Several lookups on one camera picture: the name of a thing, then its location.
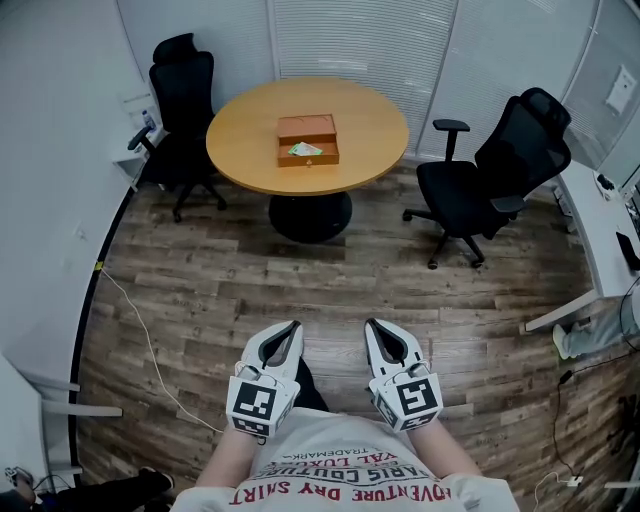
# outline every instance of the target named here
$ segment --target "table top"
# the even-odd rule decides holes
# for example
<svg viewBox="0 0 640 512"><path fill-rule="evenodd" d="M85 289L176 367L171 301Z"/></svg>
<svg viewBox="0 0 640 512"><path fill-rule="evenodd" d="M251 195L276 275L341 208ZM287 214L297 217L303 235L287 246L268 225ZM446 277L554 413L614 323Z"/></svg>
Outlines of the table top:
<svg viewBox="0 0 640 512"><path fill-rule="evenodd" d="M47 476L40 394L2 354L0 415L0 461L3 464L0 469L19 466L31 473L36 481Z"/></svg>
<svg viewBox="0 0 640 512"><path fill-rule="evenodd" d="M340 163L278 167L281 117L332 114ZM382 94L334 77L289 78L261 85L220 110L207 151L221 174L275 195L323 195L359 187L400 160L409 142L404 115Z"/></svg>
<svg viewBox="0 0 640 512"><path fill-rule="evenodd" d="M623 296L640 276L629 269L616 237L616 231L627 235L640 255L640 240L624 202L620 197L607 201L593 171L578 162L571 162L559 179L585 248L594 288L601 297Z"/></svg>

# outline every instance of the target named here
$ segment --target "window blinds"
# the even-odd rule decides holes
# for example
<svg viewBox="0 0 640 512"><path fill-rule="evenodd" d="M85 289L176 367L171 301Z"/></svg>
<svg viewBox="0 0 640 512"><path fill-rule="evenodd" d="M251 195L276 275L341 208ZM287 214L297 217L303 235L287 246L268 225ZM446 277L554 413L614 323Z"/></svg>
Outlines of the window blinds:
<svg viewBox="0 0 640 512"><path fill-rule="evenodd" d="M158 43L186 32L195 34L199 50L213 54L215 111L274 79L266 0L118 0L118 6L146 81Z"/></svg>
<svg viewBox="0 0 640 512"><path fill-rule="evenodd" d="M376 89L407 118L415 152L455 0L272 0L282 78L330 75Z"/></svg>
<svg viewBox="0 0 640 512"><path fill-rule="evenodd" d="M562 99L586 45L596 0L459 0L438 90L418 153L444 158L446 134L432 121L459 119L454 158L473 155L510 96L542 87Z"/></svg>

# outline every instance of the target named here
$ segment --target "wooden box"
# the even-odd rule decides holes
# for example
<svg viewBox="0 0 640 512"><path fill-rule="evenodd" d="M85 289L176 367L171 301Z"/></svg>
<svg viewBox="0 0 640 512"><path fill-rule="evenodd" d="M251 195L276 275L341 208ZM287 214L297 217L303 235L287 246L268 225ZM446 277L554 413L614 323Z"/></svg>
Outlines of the wooden box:
<svg viewBox="0 0 640 512"><path fill-rule="evenodd" d="M278 167L335 165L340 162L333 116L298 116L278 119ZM290 155L289 150L306 142L322 150L321 155Z"/></svg>

